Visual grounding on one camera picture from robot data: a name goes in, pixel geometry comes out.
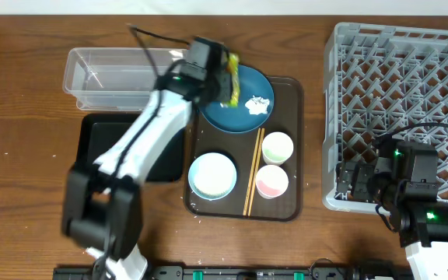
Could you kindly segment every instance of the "white plastic basket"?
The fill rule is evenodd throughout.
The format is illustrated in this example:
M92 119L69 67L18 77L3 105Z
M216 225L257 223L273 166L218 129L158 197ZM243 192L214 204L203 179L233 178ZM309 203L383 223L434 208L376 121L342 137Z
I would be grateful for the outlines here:
M337 192L336 166L343 159L372 162L374 135L419 122L448 124L448 31L339 23L324 50L324 95L323 203L376 214L375 204ZM439 151L438 199L448 202L448 129L401 136Z

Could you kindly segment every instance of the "chopsticks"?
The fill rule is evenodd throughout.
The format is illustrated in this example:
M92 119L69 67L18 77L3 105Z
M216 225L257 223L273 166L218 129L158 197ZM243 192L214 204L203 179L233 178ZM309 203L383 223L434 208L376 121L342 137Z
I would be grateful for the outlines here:
M245 207L243 208L243 215L250 216L252 212L252 203L254 202L255 194L255 175L257 175L258 164L261 161L262 142L264 141L265 129L259 128L257 133L257 140L255 141L254 158L250 167L250 178L248 179L247 196L245 198Z

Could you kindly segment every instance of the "black tray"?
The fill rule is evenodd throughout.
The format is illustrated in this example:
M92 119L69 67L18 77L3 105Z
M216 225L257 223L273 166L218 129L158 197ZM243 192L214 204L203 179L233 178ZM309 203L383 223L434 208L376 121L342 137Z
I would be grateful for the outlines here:
M93 163L108 151L139 114L89 114L82 119L76 161ZM184 130L178 132L149 171L148 182L173 182L183 173Z
M243 134L225 133L214 128L199 114L194 123L196 133L193 135L191 161L207 152L220 152L227 155L236 164L238 177L233 191L215 201L207 201L198 197L191 191L186 178L184 205L194 215L288 222L301 212L303 203L303 90L295 79L268 77L268 80L275 93L275 105L271 116L261 128L265 129L265 136L275 131L281 131L293 140L295 152L281 165L289 177L288 189L284 194L273 199L262 198L256 190L250 215L243 215L258 129ZM259 169L264 165L261 156Z

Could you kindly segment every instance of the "blue plate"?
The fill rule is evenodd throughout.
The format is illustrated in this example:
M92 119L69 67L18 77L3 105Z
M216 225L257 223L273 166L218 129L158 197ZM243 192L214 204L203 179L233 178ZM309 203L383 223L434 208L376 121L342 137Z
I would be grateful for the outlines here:
M214 102L202 107L201 113L214 127L229 133L244 133L260 127L271 115L274 107L274 92L271 83L259 71L239 65L240 100L238 107L222 107ZM250 114L245 103L253 96L269 99L267 114Z

